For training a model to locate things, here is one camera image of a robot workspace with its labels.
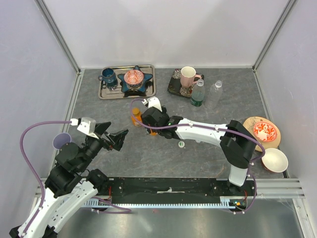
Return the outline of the white green bottle cap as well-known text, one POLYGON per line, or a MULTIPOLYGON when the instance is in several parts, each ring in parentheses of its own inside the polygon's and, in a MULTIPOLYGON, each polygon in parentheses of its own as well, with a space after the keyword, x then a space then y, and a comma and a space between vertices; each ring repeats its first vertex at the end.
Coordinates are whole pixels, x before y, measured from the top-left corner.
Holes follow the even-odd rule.
POLYGON ((184 141, 179 141, 178 142, 179 148, 184 148, 185 147, 185 142, 184 141))

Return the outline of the water bottle green label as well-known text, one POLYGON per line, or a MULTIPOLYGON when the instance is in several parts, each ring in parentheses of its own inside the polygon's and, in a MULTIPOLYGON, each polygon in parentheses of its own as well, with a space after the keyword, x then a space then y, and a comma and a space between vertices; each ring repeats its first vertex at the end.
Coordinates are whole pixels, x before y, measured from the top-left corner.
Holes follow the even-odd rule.
POLYGON ((205 85, 202 79, 199 79, 193 87, 191 93, 191 104, 195 107, 200 107, 205 97, 205 85))

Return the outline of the clear plastic bottle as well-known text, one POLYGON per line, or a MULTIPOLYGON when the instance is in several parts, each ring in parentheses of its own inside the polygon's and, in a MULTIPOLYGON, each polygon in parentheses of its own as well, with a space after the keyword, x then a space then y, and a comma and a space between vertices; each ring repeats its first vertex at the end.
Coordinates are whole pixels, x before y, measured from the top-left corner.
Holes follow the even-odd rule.
POLYGON ((206 106, 209 109, 214 109, 223 93, 223 86, 222 81, 218 80, 216 81, 209 89, 207 99, 206 99, 206 106))

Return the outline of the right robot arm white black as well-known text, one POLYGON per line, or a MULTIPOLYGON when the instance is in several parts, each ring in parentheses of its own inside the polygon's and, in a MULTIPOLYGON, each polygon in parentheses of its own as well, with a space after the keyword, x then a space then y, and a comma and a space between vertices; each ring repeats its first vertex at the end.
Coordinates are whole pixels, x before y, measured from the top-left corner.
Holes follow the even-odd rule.
POLYGON ((228 192, 238 195, 245 189, 249 162, 256 147, 255 138, 243 125, 231 120, 229 124, 207 124, 181 116, 169 116, 165 107, 150 107, 141 115, 148 131, 166 139, 195 140, 218 146, 230 164, 228 192))

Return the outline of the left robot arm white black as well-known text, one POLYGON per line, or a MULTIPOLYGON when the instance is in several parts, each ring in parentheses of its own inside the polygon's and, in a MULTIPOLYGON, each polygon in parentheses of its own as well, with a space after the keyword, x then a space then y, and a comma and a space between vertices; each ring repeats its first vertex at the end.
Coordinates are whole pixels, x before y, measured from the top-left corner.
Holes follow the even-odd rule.
POLYGON ((110 122, 96 123, 88 117, 67 123, 86 135, 85 143, 82 147, 64 143, 46 181, 36 176, 41 188, 40 201, 22 225, 10 230, 12 238, 55 238, 86 201, 108 191, 108 177, 100 170, 92 170, 86 177, 82 173, 101 149, 119 151, 128 130, 108 133, 110 122))

